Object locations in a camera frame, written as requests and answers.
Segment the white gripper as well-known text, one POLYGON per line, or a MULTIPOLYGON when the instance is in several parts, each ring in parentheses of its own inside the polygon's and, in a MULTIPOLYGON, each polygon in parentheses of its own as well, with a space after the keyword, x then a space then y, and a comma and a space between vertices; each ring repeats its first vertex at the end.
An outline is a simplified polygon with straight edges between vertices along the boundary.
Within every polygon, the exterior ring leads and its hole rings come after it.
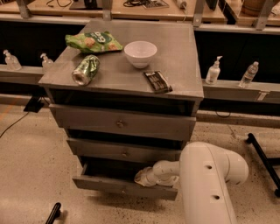
POLYGON ((136 174, 134 181, 141 186, 155 186, 158 183, 158 177, 151 167, 147 167, 136 174))

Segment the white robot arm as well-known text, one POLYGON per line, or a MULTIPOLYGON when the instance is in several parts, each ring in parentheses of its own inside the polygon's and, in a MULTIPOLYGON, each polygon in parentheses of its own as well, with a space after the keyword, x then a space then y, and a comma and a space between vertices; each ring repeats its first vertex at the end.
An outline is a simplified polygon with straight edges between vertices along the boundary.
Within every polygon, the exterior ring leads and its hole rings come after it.
POLYGON ((161 160, 139 171, 141 186, 173 186, 180 183, 185 224, 237 224, 227 184, 240 185, 249 175, 245 159, 219 146, 189 143, 179 160, 161 160))

